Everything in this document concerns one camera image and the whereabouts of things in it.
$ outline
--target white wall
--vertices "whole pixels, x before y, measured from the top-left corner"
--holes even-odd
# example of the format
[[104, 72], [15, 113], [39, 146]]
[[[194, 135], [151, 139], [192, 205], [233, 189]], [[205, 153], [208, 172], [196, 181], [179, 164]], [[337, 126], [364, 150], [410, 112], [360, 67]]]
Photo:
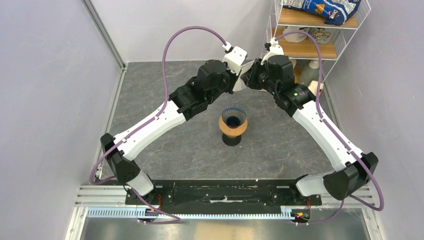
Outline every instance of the white wall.
[[0, 1], [0, 239], [64, 239], [120, 70], [79, 0]]
[[[178, 30], [204, 26], [233, 46], [259, 57], [272, 0], [93, 0], [110, 37], [125, 62], [161, 61], [166, 43]], [[212, 34], [182, 33], [167, 60], [209, 60], [223, 57], [222, 43]]]
[[424, 2], [369, 2], [327, 84], [343, 132], [379, 157], [387, 239], [423, 239]]

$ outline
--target blue chip bag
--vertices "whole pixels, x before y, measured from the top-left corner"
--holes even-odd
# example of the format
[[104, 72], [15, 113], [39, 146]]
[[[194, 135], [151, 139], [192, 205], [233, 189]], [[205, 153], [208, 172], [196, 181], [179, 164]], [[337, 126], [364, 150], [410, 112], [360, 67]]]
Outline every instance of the blue chip bag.
[[361, 0], [283, 0], [283, 8], [323, 16], [325, 24], [340, 26], [358, 10]]

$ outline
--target shelving unit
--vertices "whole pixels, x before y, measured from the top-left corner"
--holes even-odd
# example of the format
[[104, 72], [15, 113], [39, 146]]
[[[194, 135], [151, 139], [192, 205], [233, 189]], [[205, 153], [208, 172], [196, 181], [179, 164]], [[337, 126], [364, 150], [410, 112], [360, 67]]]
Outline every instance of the shelving unit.
[[[326, 19], [319, 15], [311, 14], [302, 10], [283, 8], [284, 0], [274, 0], [269, 15], [268, 26], [265, 34], [265, 42], [283, 33], [284, 26], [333, 28], [337, 29], [332, 40], [327, 44], [320, 44], [321, 55], [324, 66], [325, 77], [336, 65], [340, 56], [354, 37], [356, 31], [361, 27], [365, 18], [371, 11], [368, 0], [362, 0], [355, 15], [341, 26], [324, 24]], [[278, 43], [282, 46], [284, 54], [291, 59], [315, 60], [318, 54], [314, 44], [305, 39], [301, 42], [288, 42], [284, 38]]]

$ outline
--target gray marble tabletop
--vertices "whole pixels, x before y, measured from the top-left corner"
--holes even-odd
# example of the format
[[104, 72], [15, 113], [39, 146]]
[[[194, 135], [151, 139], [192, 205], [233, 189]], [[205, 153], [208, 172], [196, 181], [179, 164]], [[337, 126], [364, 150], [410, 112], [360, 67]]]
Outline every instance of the gray marble tabletop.
[[[167, 62], [169, 92], [197, 75], [204, 62]], [[110, 133], [127, 130], [163, 100], [161, 63], [130, 63]], [[323, 109], [328, 109], [324, 97], [321, 101]], [[222, 111], [229, 106], [244, 109], [248, 119], [247, 130], [237, 146], [223, 143], [218, 126]], [[205, 112], [147, 146], [135, 161], [152, 179], [294, 179], [332, 169], [308, 132], [279, 109], [269, 93], [252, 89], [222, 94]], [[101, 178], [110, 175], [106, 163]]]

